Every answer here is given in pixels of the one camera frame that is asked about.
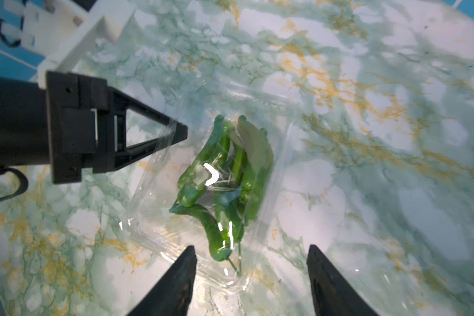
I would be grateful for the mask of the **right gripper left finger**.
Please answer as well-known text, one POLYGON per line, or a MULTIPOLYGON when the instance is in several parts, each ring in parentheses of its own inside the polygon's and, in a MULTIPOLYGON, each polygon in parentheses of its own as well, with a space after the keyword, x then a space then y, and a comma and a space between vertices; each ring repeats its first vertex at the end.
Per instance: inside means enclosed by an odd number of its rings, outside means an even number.
POLYGON ((188 246, 129 315, 188 314, 196 278, 195 247, 188 246))

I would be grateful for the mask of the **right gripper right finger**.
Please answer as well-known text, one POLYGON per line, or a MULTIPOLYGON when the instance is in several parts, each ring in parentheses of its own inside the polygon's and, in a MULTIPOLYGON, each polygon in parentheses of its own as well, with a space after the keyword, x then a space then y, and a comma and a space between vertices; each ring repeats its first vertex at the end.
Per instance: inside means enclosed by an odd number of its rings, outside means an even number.
POLYGON ((307 266, 316 315, 377 316, 316 245, 309 247, 307 266))

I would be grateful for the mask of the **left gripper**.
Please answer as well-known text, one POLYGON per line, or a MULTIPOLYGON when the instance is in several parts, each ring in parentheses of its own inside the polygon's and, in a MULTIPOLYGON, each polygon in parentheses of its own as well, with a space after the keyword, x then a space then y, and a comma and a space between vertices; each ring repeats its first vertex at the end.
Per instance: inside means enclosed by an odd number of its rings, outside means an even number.
POLYGON ((49 72, 46 88, 0 78, 0 168, 49 165, 55 184, 82 170, 118 171, 188 137, 188 127, 100 78, 49 72), (128 146, 126 115, 163 126, 155 139, 128 146))

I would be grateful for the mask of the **clear clamshell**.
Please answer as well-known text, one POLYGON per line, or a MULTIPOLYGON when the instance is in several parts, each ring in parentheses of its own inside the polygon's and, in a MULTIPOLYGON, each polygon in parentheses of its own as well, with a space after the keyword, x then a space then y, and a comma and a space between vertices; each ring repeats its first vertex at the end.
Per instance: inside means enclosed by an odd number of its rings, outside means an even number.
POLYGON ((293 102, 227 80, 198 78, 183 85, 175 120, 188 127, 182 142, 153 154, 121 221, 131 240, 173 262, 188 246, 196 249, 197 274, 211 287, 234 293, 247 287, 273 211, 293 102), (232 250, 225 261, 212 259, 204 228, 195 218, 169 210, 179 204, 178 180, 207 142, 216 116, 234 128, 220 179, 195 203, 216 218, 232 250))

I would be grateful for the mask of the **green pepper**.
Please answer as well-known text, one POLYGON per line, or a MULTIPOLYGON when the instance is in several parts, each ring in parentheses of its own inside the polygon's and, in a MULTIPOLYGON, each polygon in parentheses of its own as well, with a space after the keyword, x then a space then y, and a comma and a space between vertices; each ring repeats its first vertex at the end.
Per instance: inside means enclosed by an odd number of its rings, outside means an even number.
POLYGON ((233 124, 222 115, 216 116, 213 130, 204 147, 178 180, 180 205, 194 205, 220 179, 220 173, 229 156, 230 133, 233 124))
POLYGON ((213 260, 221 262, 230 258, 232 254, 230 245, 223 238, 216 218, 214 218, 204 206, 200 204, 194 204, 192 206, 175 204, 169 212, 176 215, 186 215, 200 222, 208 239, 208 249, 213 260))

